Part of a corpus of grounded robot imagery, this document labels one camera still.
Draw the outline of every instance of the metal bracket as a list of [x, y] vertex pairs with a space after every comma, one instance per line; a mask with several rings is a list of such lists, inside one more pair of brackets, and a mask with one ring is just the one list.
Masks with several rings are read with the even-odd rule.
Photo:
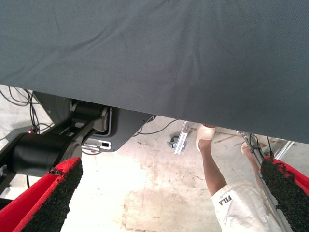
[[179, 134], [178, 141], [175, 147], [174, 154], [179, 155], [181, 151], [184, 150], [184, 145], [186, 143], [186, 138], [191, 130], [191, 126], [194, 124], [194, 122], [184, 121], [182, 130]]

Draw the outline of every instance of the dark gray cloth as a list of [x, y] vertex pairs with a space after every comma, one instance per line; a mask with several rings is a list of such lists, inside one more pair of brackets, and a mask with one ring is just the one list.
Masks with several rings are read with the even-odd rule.
[[309, 2], [0, 1], [0, 83], [309, 143]]

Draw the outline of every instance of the black metal frame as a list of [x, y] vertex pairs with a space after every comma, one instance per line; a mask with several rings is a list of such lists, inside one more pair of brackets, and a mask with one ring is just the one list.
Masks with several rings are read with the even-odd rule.
[[[81, 156], [88, 138], [118, 150], [153, 115], [35, 92], [55, 126], [42, 134], [11, 132], [0, 152], [0, 195], [15, 175], [43, 176], [63, 160]], [[0, 209], [11, 200], [0, 198]]]

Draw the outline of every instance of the concrete floor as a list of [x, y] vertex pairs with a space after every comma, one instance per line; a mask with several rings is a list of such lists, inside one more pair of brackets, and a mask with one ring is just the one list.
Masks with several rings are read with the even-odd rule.
[[[5, 86], [0, 89], [7, 93]], [[2, 97], [0, 102], [0, 138], [14, 128], [30, 125], [28, 107], [15, 107]], [[40, 122], [49, 123], [44, 110], [35, 107]], [[143, 132], [157, 131], [170, 121], [158, 116], [144, 126]], [[167, 145], [182, 123], [176, 121], [158, 134], [131, 138], [114, 153], [83, 154], [84, 175], [61, 231], [221, 231], [205, 184], [201, 155], [195, 148], [196, 132], [188, 135], [187, 147], [180, 155], [174, 155]], [[266, 143], [264, 136], [259, 140]], [[244, 178], [255, 180], [249, 162], [240, 152], [242, 142], [234, 130], [217, 128], [212, 153], [228, 183]], [[273, 150], [280, 145], [277, 139], [271, 138], [271, 142]], [[0, 148], [6, 143], [1, 141]], [[295, 143], [284, 161], [308, 176], [308, 152], [309, 145]], [[30, 184], [36, 180], [30, 177]], [[2, 196], [13, 199], [24, 190], [26, 178], [17, 175]]]

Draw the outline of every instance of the bare leg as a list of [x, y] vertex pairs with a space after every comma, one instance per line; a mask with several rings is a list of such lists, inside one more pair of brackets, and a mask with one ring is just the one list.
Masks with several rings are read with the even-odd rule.
[[211, 140], [200, 140], [204, 176], [211, 196], [226, 185], [226, 181], [211, 155]]
[[259, 172], [260, 169], [259, 169], [259, 166], [257, 166], [257, 164], [256, 164], [256, 162], [255, 162], [255, 160], [254, 160], [254, 157], [253, 157], [253, 154], [252, 154], [251, 151], [250, 151], [250, 148], [249, 148], [248, 146], [246, 146], [246, 147], [244, 147], [244, 148], [242, 149], [242, 152], [246, 155], [246, 157], [248, 158], [248, 160], [249, 160], [249, 162], [250, 162], [250, 164], [251, 164], [251, 166], [252, 166], [252, 169], [253, 169], [253, 171], [254, 171], [255, 179], [256, 179], [256, 182], [257, 182], [258, 187], [259, 187], [260, 189], [263, 189], [263, 187], [262, 187], [262, 185], [261, 185], [261, 183], [260, 183], [260, 181], [259, 181], [259, 179], [258, 179], [258, 176], [257, 176], [257, 174], [258, 174], [258, 172]]

